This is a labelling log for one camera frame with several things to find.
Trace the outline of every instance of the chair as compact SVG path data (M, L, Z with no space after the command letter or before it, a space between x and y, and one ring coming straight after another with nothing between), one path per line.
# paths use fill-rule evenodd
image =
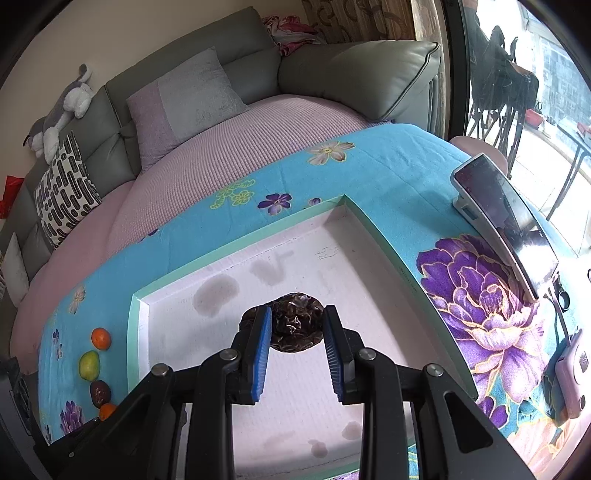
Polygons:
M485 141L473 137L454 137L449 143L455 145L471 157L478 155L479 153L484 153L484 155L490 158L494 164L499 167L505 176L509 173L509 164L505 156Z
M504 48L505 37L497 25L488 40L480 28L476 11L465 9L466 31L470 45L470 79L472 83L472 108L470 117L474 125L468 132L485 141L495 122L499 132L493 146L508 159L508 177L515 163L521 141L525 111L535 106L539 81L528 70L519 67L515 60L517 38L511 43L511 54ZM513 144L509 149L509 132L517 116Z

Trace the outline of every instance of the green apple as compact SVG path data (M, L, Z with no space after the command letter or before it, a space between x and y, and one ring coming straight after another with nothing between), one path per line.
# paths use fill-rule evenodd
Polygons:
M78 373L84 380L88 380L89 382L98 378L100 373L100 359L96 351L90 350L80 357Z

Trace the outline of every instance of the curtain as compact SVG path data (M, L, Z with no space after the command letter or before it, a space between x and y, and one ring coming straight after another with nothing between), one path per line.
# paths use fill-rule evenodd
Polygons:
M302 0L328 43L415 40L411 0Z
M435 1L440 0L411 0L415 36L417 40L426 40L442 44L441 25L443 24L437 14ZM444 137L447 128L446 59L444 58L444 54L445 51L443 45L441 45L441 63L439 64L439 72L437 74L437 77L439 78L439 105L437 108L437 122L435 125L435 134L440 138Z

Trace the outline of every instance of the gray leather sofa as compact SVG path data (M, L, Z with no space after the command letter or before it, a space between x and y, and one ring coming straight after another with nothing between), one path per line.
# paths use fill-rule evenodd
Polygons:
M74 131L89 176L102 197L139 174L139 148L126 104L134 92L211 46L242 100L253 103L280 93L334 100L373 122L411 123L433 132L437 117L438 44L374 41L307 45L281 58L253 8L241 10L181 37L108 81ZM52 247L39 227L33 195L47 169L39 160L28 173L0 232L4 253L15 232L30 279ZM16 308L7 294L0 304L0 361L9 357Z

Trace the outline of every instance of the blue floral bedsheet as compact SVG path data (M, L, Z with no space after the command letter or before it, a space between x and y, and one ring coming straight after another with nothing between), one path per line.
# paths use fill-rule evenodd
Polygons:
M44 329L39 401L47 440L98 415L77 368L93 349L96 327L112 335L110 349L99 352L99 378L111 386L114 403L127 394L126 329L137 290L278 218L346 194L421 282L471 368L481 409L541 474L573 431L554 376L563 335L551 304L524 301L512 272L454 210L449 175L465 159L419 128L379 125L254 172L111 258L63 299ZM541 221L565 265L574 265ZM575 267L563 269L573 299L566 314L571 330L584 318L577 299L591 290L577 275ZM413 447L409 459L416 478Z

